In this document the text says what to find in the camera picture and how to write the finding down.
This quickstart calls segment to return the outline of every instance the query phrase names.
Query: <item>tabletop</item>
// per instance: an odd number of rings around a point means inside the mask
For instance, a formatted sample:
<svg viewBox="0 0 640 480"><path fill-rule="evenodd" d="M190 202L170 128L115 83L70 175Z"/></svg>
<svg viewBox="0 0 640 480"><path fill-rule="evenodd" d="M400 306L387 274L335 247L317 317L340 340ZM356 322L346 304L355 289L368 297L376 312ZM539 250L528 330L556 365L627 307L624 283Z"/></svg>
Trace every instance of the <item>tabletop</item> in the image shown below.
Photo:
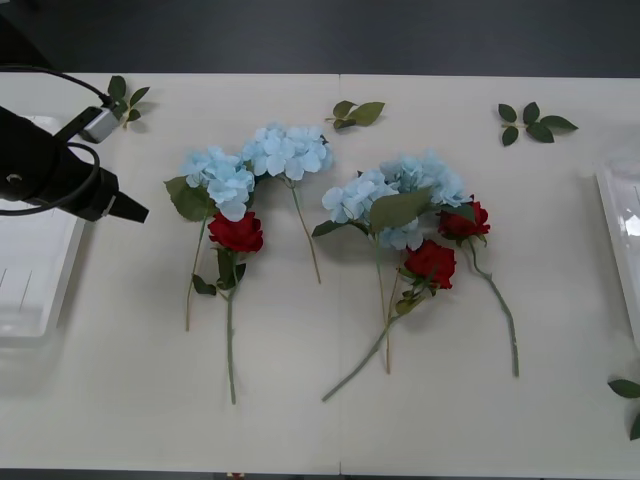
<svg viewBox="0 0 640 480"><path fill-rule="evenodd" d="M126 77L151 86L146 111L99 152L150 214L90 227L53 336L0 351L0 467L638 477L633 405L607 386L640 375L638 356L593 176L635 134L637 80ZM237 150L273 120L322 124L342 99L387 106L371 127L326 129L336 164L301 186L308 224L328 218L322 194L356 170L436 149L489 211L481 261L514 313L519 379L499 305L459 254L454 289L393 331L391 375L374 359L323 404L380 332L373 251L357 231L319 239L319 286L290 195L274 183L256 203L266 246L236 302L230 404L224 305L195 296L184 331L198 225L162 182L191 149ZM580 130L502 147L496 105L531 101ZM95 100L58 79L2 74L0 103L69 118ZM383 265L388 281L393 268Z"/></svg>

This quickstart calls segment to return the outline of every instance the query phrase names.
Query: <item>black cable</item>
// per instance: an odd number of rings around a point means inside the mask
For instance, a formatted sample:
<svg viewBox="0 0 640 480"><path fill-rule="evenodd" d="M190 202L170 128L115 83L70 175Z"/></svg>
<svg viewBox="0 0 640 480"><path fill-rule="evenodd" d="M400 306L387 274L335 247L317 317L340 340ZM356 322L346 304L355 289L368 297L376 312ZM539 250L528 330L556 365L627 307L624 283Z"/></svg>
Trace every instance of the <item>black cable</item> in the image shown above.
<svg viewBox="0 0 640 480"><path fill-rule="evenodd" d="M89 152L91 154L91 156L93 157L93 168L91 169L91 173L89 174L89 176L87 177L87 179L82 182L80 184L80 186L78 188L76 188L73 192L71 192L69 195L66 195L62 198L59 198L58 200L55 200L51 203L48 203L46 205L42 205L41 207L35 207L35 208L26 208L23 210L0 210L0 216L2 217L22 217L24 215L33 215L36 213L42 213L42 212L46 212L47 210L51 210L53 208L57 208L60 207L66 203L69 203L73 200L75 200L76 198L78 198L78 196L80 196L82 193L84 193L85 190L87 190L87 188L89 188L91 186L91 184L93 183L93 181L98 177L98 174L100 173L100 157L98 156L98 154L96 153L96 151L91 148L88 147L82 143L67 143L67 146L69 147L75 147L75 148L79 148L81 150L85 150L87 152Z"/></svg>
<svg viewBox="0 0 640 480"><path fill-rule="evenodd" d="M0 64L0 72L39 72L46 73L48 75L53 75L54 77L63 78L65 80L69 80L70 82L75 83L76 85L80 85L81 87L86 88L87 90L91 90L95 93L98 98L102 101L104 106L111 105L113 103L113 99L98 90L93 85L88 84L87 82L83 82L71 75L67 75L66 73L56 72L55 70L50 70L48 68L42 67L33 67L31 65L19 65L19 64Z"/></svg>

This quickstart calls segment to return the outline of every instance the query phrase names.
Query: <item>red rose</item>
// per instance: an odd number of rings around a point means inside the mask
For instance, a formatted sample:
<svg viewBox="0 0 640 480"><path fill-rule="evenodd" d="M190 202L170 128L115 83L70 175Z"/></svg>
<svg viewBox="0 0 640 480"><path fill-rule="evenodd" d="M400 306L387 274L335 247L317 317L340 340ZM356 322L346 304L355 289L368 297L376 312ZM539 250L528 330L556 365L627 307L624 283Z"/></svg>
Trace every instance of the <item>red rose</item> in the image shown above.
<svg viewBox="0 0 640 480"><path fill-rule="evenodd" d="M451 288L451 275L456 271L455 253L452 249L442 247L433 240L427 240L415 252L409 250L409 259L404 266L410 272L421 277L433 274L432 285L439 288Z"/></svg>
<svg viewBox="0 0 640 480"><path fill-rule="evenodd" d="M470 205L475 213L475 224L460 215L440 212L440 226L438 227L438 232L443 234L445 237L452 237L454 239L462 239L473 235L484 235L489 233L491 225L485 224L489 218L487 211L482 208L480 202L471 202Z"/></svg>
<svg viewBox="0 0 640 480"><path fill-rule="evenodd" d="M263 241L261 223L255 217L255 213L248 212L239 222L232 222L217 213L209 224L209 238L234 252L257 252L262 248Z"/></svg>

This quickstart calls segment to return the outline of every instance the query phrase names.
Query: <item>flower stem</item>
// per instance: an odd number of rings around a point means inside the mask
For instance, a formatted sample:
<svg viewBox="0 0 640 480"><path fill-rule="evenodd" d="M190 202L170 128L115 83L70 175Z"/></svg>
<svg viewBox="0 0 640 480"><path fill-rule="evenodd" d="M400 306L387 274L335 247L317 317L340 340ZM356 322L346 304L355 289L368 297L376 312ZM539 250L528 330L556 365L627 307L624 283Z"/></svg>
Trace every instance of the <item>flower stem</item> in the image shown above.
<svg viewBox="0 0 640 480"><path fill-rule="evenodd" d="M196 258L193 260L193 268L191 269L191 277L189 277L189 289L187 290L187 314L186 325L187 332L191 327L191 291L193 290L193 276L196 274L196 267L198 266L198 256L200 255L200 245L202 245L202 237L204 235L204 227L207 224L207 217L202 219L202 225L200 226L200 237L198 239L198 248L196 250Z"/></svg>
<svg viewBox="0 0 640 480"><path fill-rule="evenodd" d="M400 267L396 269L396 279L393 281L393 289L391 289L391 297L389 297L389 308L387 308L387 325L391 319L391 312L393 312L393 300L396 295L396 287L398 286L398 279L400 278ZM387 333L387 374L391 375L391 342L390 335Z"/></svg>
<svg viewBox="0 0 640 480"><path fill-rule="evenodd" d="M367 353L367 355L362 359L362 361L356 366L356 368L353 369L353 371L347 375L346 377L344 377L340 383L338 383L335 387L333 387L331 389L331 391L329 393L327 393L324 397L322 397L322 401L326 402L328 401L331 397L333 397L338 390L340 390L342 387L344 387L347 383L349 383L349 381L355 377L360 370L362 370L364 368L364 366L367 364L367 362L369 360L371 360L371 357L373 357L376 352L378 351L378 349L380 348L380 344L382 343L382 340L384 339L384 337L387 336L387 334L389 333L389 330L391 329L391 327L393 326L393 324L396 322L396 320L398 320L400 318L400 316L397 317L393 317L389 320L389 323L387 325L385 325L384 330L382 331L382 333L380 334L380 336L378 337L378 339L375 341L375 343L373 344L373 346L371 347L371 350L369 350L369 353Z"/></svg>
<svg viewBox="0 0 640 480"><path fill-rule="evenodd" d="M491 286L493 293L495 293L496 297L498 297L498 301L500 302L500 306L502 307L502 311L507 317L507 325L509 326L509 336L511 337L511 360L512 360L512 370L513 376L518 378L520 376L520 362L518 360L518 343L516 341L516 327L513 322L513 315L511 314L511 310L507 306L507 302L504 301L500 290L493 282L492 275L490 273L483 272L478 267L478 259L476 256L476 249L473 246L473 241L471 238L468 239L469 246L471 247L471 253L473 255L473 267L476 269L476 272L480 274L482 278L484 278L487 283Z"/></svg>
<svg viewBox="0 0 640 480"><path fill-rule="evenodd" d="M233 297L238 289L238 275L236 273L236 253L231 254L231 268L233 270L234 285L227 299L227 370L229 372L229 389L231 390L231 404L236 404L236 386L233 381Z"/></svg>
<svg viewBox="0 0 640 480"><path fill-rule="evenodd" d="M316 268L316 276L318 277L318 283L322 283L322 281L320 280L320 270L318 270L318 260L316 259L316 251L313 248L313 241L311 240L311 235L309 235L309 230L307 229L307 225L304 223L304 218L302 218L302 211L300 210L298 195L296 195L296 187L295 185L292 184L289 188L291 189L291 193L293 194L293 201L296 204L296 210L298 211L298 216L300 217L302 228L304 228L304 233L307 236L307 240L309 241L309 248L311 248L311 256L313 257L313 265Z"/></svg>
<svg viewBox="0 0 640 480"><path fill-rule="evenodd" d="M376 242L376 272L378 273L378 287L380 288L380 306L382 307L382 323L386 327L389 322L387 321L387 313L384 310L384 287L382 285L382 272L380 268L380 237L375 235ZM389 352L389 336L387 335L387 354ZM391 365L389 365L389 357L386 358L387 373L391 373Z"/></svg>

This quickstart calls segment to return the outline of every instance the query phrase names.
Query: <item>light blue hydrangea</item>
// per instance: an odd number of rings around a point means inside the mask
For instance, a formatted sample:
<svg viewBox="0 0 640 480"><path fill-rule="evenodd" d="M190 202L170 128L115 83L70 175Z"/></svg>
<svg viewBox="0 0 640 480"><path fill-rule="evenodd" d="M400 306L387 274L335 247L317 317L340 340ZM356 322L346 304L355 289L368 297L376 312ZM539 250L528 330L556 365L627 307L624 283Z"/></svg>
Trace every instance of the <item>light blue hydrangea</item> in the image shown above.
<svg viewBox="0 0 640 480"><path fill-rule="evenodd" d="M273 123L256 131L242 150L242 159L251 161L256 176L284 173L290 180L302 180L304 172L327 170L333 163L331 146L320 127L291 127Z"/></svg>
<svg viewBox="0 0 640 480"><path fill-rule="evenodd" d="M187 184L203 186L220 209L232 222L244 218L245 203L253 192L255 178L237 155L227 155L219 147L209 147L206 153L194 152L180 169L187 176Z"/></svg>
<svg viewBox="0 0 640 480"><path fill-rule="evenodd" d="M431 149L422 158L402 155L395 162L385 162L380 170L387 183L400 193L430 187L431 201L437 205L445 203L459 207L471 201L471 197L464 194L462 178Z"/></svg>
<svg viewBox="0 0 640 480"><path fill-rule="evenodd" d="M405 248L417 250L424 240L417 218L403 227L385 228L380 232L378 238L381 247L393 247L396 250L404 250Z"/></svg>
<svg viewBox="0 0 640 480"><path fill-rule="evenodd" d="M372 169L350 181L344 188L330 189L322 197L322 205L330 211L329 216L336 223L354 220L368 225L373 202L380 197L397 193L397 190L385 183L380 170Z"/></svg>

